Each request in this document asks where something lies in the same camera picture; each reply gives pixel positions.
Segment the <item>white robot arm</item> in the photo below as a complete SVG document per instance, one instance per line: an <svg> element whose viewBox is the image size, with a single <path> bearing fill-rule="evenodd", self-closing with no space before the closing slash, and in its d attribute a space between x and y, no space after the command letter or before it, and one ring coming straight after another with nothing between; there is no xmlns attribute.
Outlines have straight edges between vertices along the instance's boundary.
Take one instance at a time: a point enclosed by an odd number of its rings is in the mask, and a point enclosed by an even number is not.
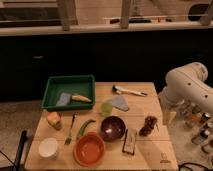
<svg viewBox="0 0 213 171"><path fill-rule="evenodd" d="M206 66L192 62L170 70L166 86L158 94L163 115L163 124L176 114L176 109L185 101L193 102L202 111L213 114L213 88L205 84L208 77Z"/></svg>

